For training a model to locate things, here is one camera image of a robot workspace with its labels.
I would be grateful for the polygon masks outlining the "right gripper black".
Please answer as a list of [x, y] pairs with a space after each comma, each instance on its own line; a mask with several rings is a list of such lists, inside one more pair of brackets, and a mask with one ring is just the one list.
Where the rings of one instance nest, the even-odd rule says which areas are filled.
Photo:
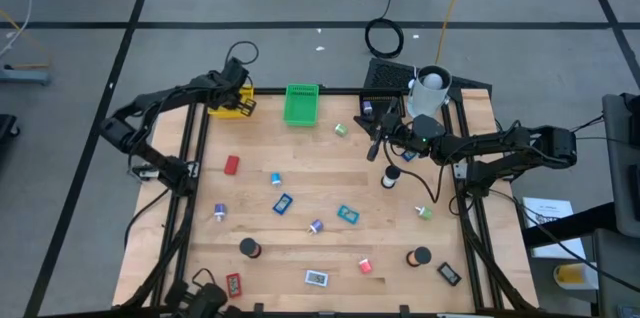
[[372, 145], [367, 159], [373, 162], [383, 143], [398, 146], [406, 151], [414, 151], [413, 134], [398, 113], [388, 112], [381, 118], [376, 115], [356, 115], [353, 120], [369, 135]]

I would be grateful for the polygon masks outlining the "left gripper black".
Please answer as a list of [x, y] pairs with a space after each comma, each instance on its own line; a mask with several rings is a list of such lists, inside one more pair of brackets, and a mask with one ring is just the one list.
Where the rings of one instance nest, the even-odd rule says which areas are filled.
[[257, 102], [246, 99], [242, 103], [240, 89], [242, 85], [220, 85], [217, 87], [217, 107], [242, 108], [240, 114], [243, 117], [250, 117], [253, 114]]

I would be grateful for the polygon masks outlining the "yellow plastic basket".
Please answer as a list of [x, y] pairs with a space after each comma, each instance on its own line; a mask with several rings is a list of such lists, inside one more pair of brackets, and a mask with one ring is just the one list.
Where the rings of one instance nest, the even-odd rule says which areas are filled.
[[[246, 103], [248, 100], [254, 98], [254, 88], [248, 84], [245, 84], [240, 89], [241, 94], [241, 103]], [[238, 118], [246, 118], [239, 109], [230, 110], [224, 107], [219, 107], [218, 109], [207, 109], [208, 114], [220, 119], [238, 119]]]

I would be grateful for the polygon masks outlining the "teal digital thermometer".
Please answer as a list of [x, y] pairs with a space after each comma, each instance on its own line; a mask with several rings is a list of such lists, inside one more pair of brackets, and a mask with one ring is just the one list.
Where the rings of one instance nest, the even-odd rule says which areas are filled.
[[337, 216], [350, 224], [356, 224], [359, 220], [360, 213], [346, 205], [342, 205], [338, 209]]

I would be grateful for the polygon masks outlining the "black plastic basket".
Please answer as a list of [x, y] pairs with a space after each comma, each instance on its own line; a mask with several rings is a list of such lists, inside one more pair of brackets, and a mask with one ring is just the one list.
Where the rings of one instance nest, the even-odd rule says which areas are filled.
[[373, 114], [381, 118], [389, 109], [392, 100], [397, 100], [397, 113], [401, 118], [406, 117], [404, 95], [400, 90], [393, 89], [365, 89], [359, 93], [359, 109], [362, 113], [362, 102], [370, 101], [373, 106]]

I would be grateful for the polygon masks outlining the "green plastic basket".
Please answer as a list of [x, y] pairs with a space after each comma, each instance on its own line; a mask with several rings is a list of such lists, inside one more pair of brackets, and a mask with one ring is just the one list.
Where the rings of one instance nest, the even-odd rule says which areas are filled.
[[288, 126], [314, 126], [318, 116], [320, 87], [290, 84], [286, 88], [283, 119]]

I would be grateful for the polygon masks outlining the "black perforated panel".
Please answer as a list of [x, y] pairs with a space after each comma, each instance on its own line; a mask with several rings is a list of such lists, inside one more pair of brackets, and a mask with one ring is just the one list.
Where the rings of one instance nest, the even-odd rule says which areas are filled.
[[408, 84], [412, 79], [413, 73], [413, 66], [372, 58], [369, 61], [363, 90], [400, 90], [405, 98], [408, 94]]

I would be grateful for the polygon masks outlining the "pale cylindrical container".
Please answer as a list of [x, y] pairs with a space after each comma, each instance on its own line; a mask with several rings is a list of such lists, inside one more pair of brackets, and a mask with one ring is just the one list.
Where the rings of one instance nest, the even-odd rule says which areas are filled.
[[[423, 86], [423, 77], [429, 73], [437, 73], [442, 76], [444, 86], [441, 90], [430, 90]], [[446, 68], [438, 65], [429, 65], [420, 69], [414, 68], [412, 79], [409, 82], [408, 113], [413, 118], [419, 115], [434, 116], [442, 104], [447, 101], [451, 84], [452, 75]]]

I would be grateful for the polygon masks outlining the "white paper sheet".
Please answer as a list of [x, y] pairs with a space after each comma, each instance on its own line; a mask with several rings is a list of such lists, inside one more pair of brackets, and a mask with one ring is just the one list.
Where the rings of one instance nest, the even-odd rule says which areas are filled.
[[[536, 227], [573, 214], [573, 208], [569, 201], [524, 197], [522, 203], [525, 206], [526, 217], [524, 223], [527, 228]], [[573, 238], [562, 242], [569, 250], [585, 259], [585, 251], [580, 238]], [[575, 257], [566, 252], [559, 244], [535, 247], [530, 250], [533, 258], [540, 259], [569, 259]]]

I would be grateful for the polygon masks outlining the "black metal beam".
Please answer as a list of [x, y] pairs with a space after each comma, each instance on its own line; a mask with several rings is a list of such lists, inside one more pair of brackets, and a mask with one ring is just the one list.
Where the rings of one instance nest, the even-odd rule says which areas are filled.
[[522, 231], [525, 246], [538, 247], [591, 235], [597, 229], [617, 232], [615, 205], [602, 204], [552, 222], [535, 224]]

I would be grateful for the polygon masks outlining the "grey floor stand foot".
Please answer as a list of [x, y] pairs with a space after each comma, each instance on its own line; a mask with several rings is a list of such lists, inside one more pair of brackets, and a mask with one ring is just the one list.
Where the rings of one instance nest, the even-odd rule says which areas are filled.
[[0, 83], [31, 83], [43, 86], [51, 82], [48, 72], [17, 69], [9, 65], [0, 68]]

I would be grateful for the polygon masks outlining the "black caster base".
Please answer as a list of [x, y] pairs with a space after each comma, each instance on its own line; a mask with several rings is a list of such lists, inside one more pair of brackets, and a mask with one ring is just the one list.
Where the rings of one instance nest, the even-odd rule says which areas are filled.
[[21, 133], [17, 118], [9, 114], [0, 114], [0, 144], [5, 144]]

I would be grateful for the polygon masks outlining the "yellow white container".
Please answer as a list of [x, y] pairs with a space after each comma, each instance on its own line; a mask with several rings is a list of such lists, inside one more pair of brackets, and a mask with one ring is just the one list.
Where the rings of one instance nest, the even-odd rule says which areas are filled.
[[565, 290], [598, 290], [598, 272], [585, 263], [558, 265], [553, 270], [556, 284]]

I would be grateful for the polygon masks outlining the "grey equipment cart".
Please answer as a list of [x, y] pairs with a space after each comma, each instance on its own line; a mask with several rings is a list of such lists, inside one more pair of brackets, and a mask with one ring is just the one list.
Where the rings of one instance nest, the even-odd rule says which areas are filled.
[[640, 318], [640, 95], [606, 95], [602, 103], [615, 222], [594, 233], [596, 261], [637, 289], [600, 275], [599, 313], [618, 318], [620, 308], [634, 308]]

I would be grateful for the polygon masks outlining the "black aluminium table frame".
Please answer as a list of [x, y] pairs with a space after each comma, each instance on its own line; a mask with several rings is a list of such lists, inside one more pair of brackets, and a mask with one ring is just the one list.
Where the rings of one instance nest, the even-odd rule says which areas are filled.
[[[326, 88], [321, 85], [320, 87], [319, 97], [338, 97], [338, 96], [359, 96], [359, 93], [363, 90], [363, 88]], [[468, 128], [468, 118], [466, 116], [465, 111], [465, 103], [463, 98], [463, 90], [468, 91], [486, 91], [488, 96], [487, 100], [490, 101], [492, 96], [493, 86], [488, 83], [482, 83], [474, 80], [463, 79], [461, 77], [454, 76], [452, 78], [452, 88], [450, 88], [449, 96], [453, 96], [451, 98], [456, 107], [456, 112], [458, 114], [458, 122], [459, 127], [464, 135], [469, 133]], [[256, 100], [255, 96], [274, 96], [274, 97], [284, 97], [286, 94], [286, 88], [254, 88], [254, 98], [252, 100]], [[163, 237], [160, 245], [160, 254], [158, 258], [158, 262], [151, 269], [149, 276], [145, 278], [145, 280], [141, 283], [140, 287], [132, 294], [131, 298], [128, 298], [124, 303], [121, 303], [120, 306], [124, 307], [122, 309], [130, 309], [133, 310], [134, 307], [143, 306], [143, 304], [150, 299], [149, 307], [156, 309], [158, 311], [163, 309], [171, 309], [166, 305], [166, 303], [161, 303], [161, 299], [165, 299], [168, 290], [165, 292], [164, 287], [166, 281], [166, 276], [168, 275], [168, 271], [170, 268], [171, 262], [174, 260], [174, 257], [177, 256], [176, 262], [174, 265], [175, 271], [172, 273], [174, 275], [173, 280], [170, 281], [171, 285], [175, 281], [182, 281], [184, 278], [184, 274], [186, 272], [187, 267], [187, 258], [189, 258], [188, 247], [190, 244], [191, 231], [193, 227], [193, 222], [195, 220], [195, 212], [196, 212], [196, 203], [198, 199], [198, 190], [200, 186], [200, 182], [203, 181], [204, 178], [204, 154], [206, 151], [206, 145], [208, 144], [208, 128], [210, 125], [210, 118], [208, 117], [207, 109], [204, 105], [204, 110], [202, 111], [202, 117], [200, 118], [200, 131], [198, 133], [198, 140], [195, 146], [195, 156], [194, 160], [186, 160], [192, 138], [192, 129], [194, 126], [194, 119], [196, 114], [196, 105], [201, 103], [195, 103], [188, 105], [188, 109], [186, 110], [186, 116], [184, 121], [184, 132], [182, 133], [182, 141], [180, 146], [180, 152], [178, 158], [186, 161], [188, 163], [192, 176], [195, 178], [196, 188], [193, 192], [186, 196], [179, 196], [173, 191], [171, 191], [171, 198], [169, 207], [167, 210], [166, 222], [163, 228]], [[184, 223], [185, 219], [183, 218], [183, 222], [178, 226], [176, 223], [176, 219], [178, 217], [178, 208], [180, 205], [180, 201], [182, 199], [186, 199], [186, 205], [184, 207], [184, 213], [186, 214], [186, 223]], [[471, 297], [473, 301], [473, 312], [465, 313], [470, 315], [478, 315], [481, 313], [491, 313], [498, 314], [498, 316], [508, 316], [518, 309], [526, 312], [526, 309], [533, 307], [530, 303], [526, 302], [524, 297], [518, 292], [513, 286], [511, 282], [508, 281], [507, 275], [498, 268], [495, 251], [493, 250], [493, 243], [491, 243], [491, 235], [489, 229], [488, 219], [486, 217], [486, 204], [482, 203], [483, 198], [475, 198], [474, 206], [476, 208], [474, 213], [477, 216], [478, 222], [478, 231], [476, 231], [472, 227], [472, 222], [469, 218], [468, 211], [462, 212], [462, 217], [457, 218], [460, 225], [461, 235], [460, 242], [462, 242], [462, 246], [464, 248], [464, 259], [466, 268], [468, 269], [468, 274], [470, 275], [469, 279], [469, 287], [471, 289]], [[480, 258], [482, 264], [486, 266], [486, 282], [488, 283], [488, 290], [491, 296], [491, 305], [489, 303], [484, 302], [484, 292], [481, 286], [481, 277], [477, 263], [477, 259]], [[514, 300], [516, 303], [516, 308], [505, 308], [504, 300], [507, 299], [509, 303], [511, 300]]]

